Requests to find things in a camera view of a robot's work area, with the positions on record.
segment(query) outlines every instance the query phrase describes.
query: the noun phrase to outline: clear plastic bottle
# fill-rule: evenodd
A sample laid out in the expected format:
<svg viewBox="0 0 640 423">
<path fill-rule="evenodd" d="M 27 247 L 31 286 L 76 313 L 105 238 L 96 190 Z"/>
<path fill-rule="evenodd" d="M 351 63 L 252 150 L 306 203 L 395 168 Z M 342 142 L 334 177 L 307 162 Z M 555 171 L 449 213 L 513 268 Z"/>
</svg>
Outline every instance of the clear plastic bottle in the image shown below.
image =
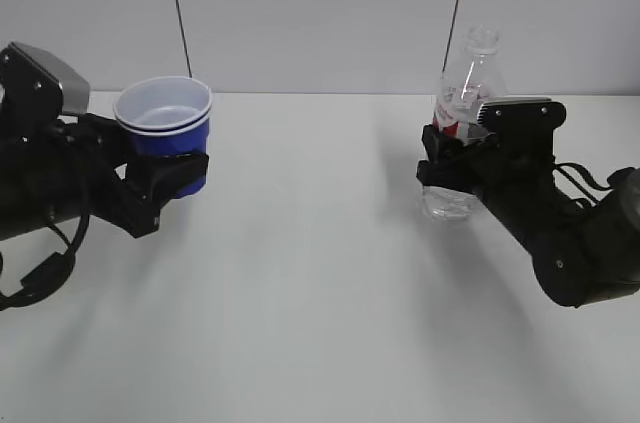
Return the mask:
<svg viewBox="0 0 640 423">
<path fill-rule="evenodd" d="M 487 135 L 477 124 L 480 105 L 489 98 L 507 95 L 496 60 L 498 39 L 497 31 L 471 28 L 464 52 L 440 78 L 433 124 L 465 144 Z M 438 220 L 466 218 L 477 204 L 475 196 L 438 187 L 424 187 L 422 200 L 425 212 Z"/>
</svg>

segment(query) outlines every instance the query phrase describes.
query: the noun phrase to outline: black cable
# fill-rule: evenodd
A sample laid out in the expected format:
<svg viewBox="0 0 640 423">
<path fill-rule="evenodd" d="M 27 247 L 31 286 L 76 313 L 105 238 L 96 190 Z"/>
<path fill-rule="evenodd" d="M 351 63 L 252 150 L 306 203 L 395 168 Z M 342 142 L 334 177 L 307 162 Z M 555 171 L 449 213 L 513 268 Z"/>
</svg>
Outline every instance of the black cable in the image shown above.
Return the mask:
<svg viewBox="0 0 640 423">
<path fill-rule="evenodd" d="M 578 181 L 569 173 L 567 173 L 562 167 L 560 167 L 559 165 L 556 165 L 553 169 L 556 170 L 558 173 L 560 173 L 562 176 L 564 176 L 571 183 L 573 183 L 573 185 L 576 188 L 578 188 L 578 190 L 580 190 L 582 194 L 586 196 L 589 200 L 591 200 L 594 204 L 597 205 L 599 203 L 598 199 L 595 196 L 589 193 L 584 186 L 578 183 Z"/>
<path fill-rule="evenodd" d="M 21 280 L 23 284 L 21 290 L 11 296 L 0 293 L 0 311 L 7 308 L 30 306 L 48 298 L 64 285 L 75 268 L 76 253 L 80 245 L 82 245 L 87 230 L 89 229 L 89 220 L 91 217 L 89 186 L 82 171 L 82 163 L 79 161 L 79 156 L 76 151 L 68 146 L 67 141 L 62 143 L 61 150 L 69 156 L 80 190 L 80 221 L 78 222 L 76 233 L 73 239 L 69 241 L 69 238 L 67 238 L 62 230 L 60 230 L 48 216 L 43 215 L 45 226 L 53 231 L 67 245 L 67 250 L 63 255 L 53 253 L 49 258 L 34 268 L 31 273 Z M 4 258 L 0 253 L 0 274 L 2 273 L 3 266 Z"/>
<path fill-rule="evenodd" d="M 584 182 L 587 185 L 589 185 L 591 188 L 593 188 L 594 190 L 609 191 L 609 190 L 613 189 L 610 186 L 602 186 L 602 185 L 600 185 L 595 180 L 593 175 L 591 173 L 589 173 L 589 170 L 587 170 L 584 166 L 579 165 L 578 163 L 559 163 L 559 164 L 554 166 L 554 169 L 565 168 L 565 167 L 566 168 L 571 168 L 572 170 L 575 170 L 576 172 L 578 172 L 578 174 L 582 177 Z"/>
</svg>

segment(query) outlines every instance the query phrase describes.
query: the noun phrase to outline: blue plastic cup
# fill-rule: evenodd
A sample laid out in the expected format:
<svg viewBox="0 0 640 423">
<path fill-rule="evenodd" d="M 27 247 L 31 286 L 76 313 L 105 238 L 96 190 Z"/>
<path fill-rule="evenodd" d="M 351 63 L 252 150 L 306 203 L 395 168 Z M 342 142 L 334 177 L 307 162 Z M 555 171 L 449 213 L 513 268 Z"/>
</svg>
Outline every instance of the blue plastic cup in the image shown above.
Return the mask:
<svg viewBox="0 0 640 423">
<path fill-rule="evenodd" d="M 207 151 L 211 91 L 204 83 L 183 76 L 145 80 L 125 89 L 113 110 L 138 154 Z M 205 183 L 206 177 L 198 179 L 176 198 L 197 193 Z"/>
</svg>

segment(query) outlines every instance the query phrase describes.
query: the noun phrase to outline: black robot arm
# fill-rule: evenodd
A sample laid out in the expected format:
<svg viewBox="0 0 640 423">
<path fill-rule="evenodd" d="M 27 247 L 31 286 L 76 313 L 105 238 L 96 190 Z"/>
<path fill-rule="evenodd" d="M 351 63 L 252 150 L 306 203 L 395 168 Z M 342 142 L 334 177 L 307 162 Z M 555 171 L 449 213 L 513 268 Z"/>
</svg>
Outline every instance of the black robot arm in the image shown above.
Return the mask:
<svg viewBox="0 0 640 423">
<path fill-rule="evenodd" d="M 2 50 L 0 84 L 0 240 L 48 227 L 67 246 L 25 276 L 20 291 L 0 294 L 3 310 L 37 303 L 65 283 L 90 215 L 134 238 L 157 231 L 162 208 L 206 175 L 209 158 L 136 154 L 114 120 L 86 113 L 88 83 L 38 48 L 14 42 Z M 68 239 L 56 225 L 75 217 Z M 2 263 L 0 254 L 0 271 Z"/>
<path fill-rule="evenodd" d="M 466 147 L 425 126 L 428 159 L 417 176 L 424 186 L 475 194 L 531 255 L 545 293 L 579 307 L 640 289 L 640 170 L 619 170 L 604 187 L 580 165 L 556 164 L 553 131 L 565 118 L 564 106 L 550 99 L 494 100 L 478 114 L 490 136 Z M 567 168 L 609 193 L 596 200 Z M 585 198 L 560 191 L 554 171 Z"/>
</svg>

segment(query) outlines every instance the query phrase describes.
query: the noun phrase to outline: white tabletop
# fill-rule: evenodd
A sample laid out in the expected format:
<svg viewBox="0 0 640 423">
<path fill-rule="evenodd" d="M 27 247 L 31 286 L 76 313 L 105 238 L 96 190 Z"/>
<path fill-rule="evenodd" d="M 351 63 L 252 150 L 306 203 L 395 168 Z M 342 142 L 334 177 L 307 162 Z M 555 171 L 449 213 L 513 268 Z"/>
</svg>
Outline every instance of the white tabletop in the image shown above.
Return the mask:
<svg viewBox="0 0 640 423">
<path fill-rule="evenodd" d="M 640 98 L 558 99 L 560 161 L 637 163 Z M 67 285 L 0 313 L 1 423 L 637 421 L 640 295 L 555 306 L 486 211 L 423 217 L 431 111 L 218 95 L 205 189 L 144 239 L 93 219 Z M 0 244 L 0 287 L 57 245 Z"/>
</svg>

